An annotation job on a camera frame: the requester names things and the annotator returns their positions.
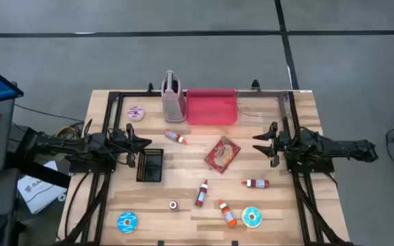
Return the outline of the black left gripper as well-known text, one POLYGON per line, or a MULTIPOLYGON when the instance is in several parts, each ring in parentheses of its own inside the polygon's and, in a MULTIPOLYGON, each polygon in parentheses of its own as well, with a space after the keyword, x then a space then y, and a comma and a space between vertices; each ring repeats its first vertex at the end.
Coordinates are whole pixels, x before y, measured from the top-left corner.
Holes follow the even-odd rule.
POLYGON ((136 150, 145 149, 145 147, 151 144, 152 140, 136 136, 132 124, 127 123, 125 130, 117 128, 114 131, 113 142, 117 145, 118 149, 127 153, 126 164, 129 167, 135 167, 136 150))

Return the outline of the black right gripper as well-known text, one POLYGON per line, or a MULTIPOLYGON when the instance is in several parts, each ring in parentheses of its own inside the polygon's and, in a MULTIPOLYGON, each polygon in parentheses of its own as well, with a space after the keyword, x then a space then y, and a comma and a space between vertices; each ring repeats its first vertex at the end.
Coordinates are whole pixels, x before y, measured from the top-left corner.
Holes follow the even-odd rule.
POLYGON ((290 148, 291 137, 287 131, 278 131, 278 123, 272 122, 270 130, 262 135, 256 135, 252 137, 262 141, 272 140, 271 146, 258 146, 253 145, 252 147, 259 152, 262 152, 266 157, 270 157, 270 166, 277 167, 280 163, 278 152, 285 152, 290 148))

